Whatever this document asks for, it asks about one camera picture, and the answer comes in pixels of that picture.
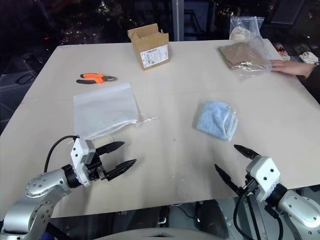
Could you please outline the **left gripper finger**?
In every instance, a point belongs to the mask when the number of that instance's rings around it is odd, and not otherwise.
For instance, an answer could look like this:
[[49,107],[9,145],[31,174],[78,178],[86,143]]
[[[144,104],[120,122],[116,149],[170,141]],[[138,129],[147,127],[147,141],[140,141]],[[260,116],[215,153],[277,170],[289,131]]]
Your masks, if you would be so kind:
[[108,181],[111,181],[117,178],[118,176],[125,173],[128,169],[130,169],[136,163],[136,161],[136,159],[132,159],[118,164],[113,170],[107,172],[106,179]]
[[103,146],[96,148],[95,153],[98,156],[101,156],[104,154],[109,154],[109,153],[117,150],[118,148],[120,148],[124,144],[125,144],[124,141],[114,141],[114,142],[111,142],[111,143],[108,143],[106,145],[103,145]]

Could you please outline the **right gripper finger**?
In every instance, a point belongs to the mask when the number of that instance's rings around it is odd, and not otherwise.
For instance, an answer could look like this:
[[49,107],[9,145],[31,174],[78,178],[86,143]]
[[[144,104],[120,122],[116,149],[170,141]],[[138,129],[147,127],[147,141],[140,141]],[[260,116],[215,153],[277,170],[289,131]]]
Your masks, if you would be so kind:
[[233,146],[238,152],[240,152],[243,156],[245,156],[248,159],[253,160],[256,156],[258,156],[258,153],[250,148],[238,144],[234,144]]
[[235,185],[232,182],[231,177],[223,170],[221,169],[217,164],[214,165],[216,172],[221,177],[221,179],[224,181],[224,183],[237,195],[239,194],[239,187]]

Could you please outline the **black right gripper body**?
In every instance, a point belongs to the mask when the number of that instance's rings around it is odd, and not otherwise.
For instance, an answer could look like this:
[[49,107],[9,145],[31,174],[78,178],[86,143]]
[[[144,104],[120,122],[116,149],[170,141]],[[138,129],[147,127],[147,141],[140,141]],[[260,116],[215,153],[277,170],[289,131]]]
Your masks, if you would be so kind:
[[242,195],[248,196],[250,194],[255,194],[258,189],[258,182],[249,174],[245,175],[245,185],[239,187],[236,194],[240,197]]

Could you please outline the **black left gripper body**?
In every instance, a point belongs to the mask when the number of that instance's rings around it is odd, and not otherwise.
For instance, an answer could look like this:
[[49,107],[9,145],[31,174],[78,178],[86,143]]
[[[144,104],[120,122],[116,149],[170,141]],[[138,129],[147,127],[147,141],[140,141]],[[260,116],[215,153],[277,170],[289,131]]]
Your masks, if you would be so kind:
[[97,180],[108,180],[110,181],[110,178],[108,176],[107,171],[104,169],[102,165],[102,161],[96,153],[91,159],[90,163],[85,164],[88,172],[88,179],[90,181],[97,181]]

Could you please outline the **person's bare hand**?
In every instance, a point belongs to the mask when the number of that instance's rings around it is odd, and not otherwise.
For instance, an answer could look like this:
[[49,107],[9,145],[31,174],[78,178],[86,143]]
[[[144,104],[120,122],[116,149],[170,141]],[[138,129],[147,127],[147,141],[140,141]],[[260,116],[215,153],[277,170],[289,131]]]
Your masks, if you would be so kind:
[[315,68],[314,64],[301,63],[287,60],[271,60],[271,69],[289,75],[308,77]]

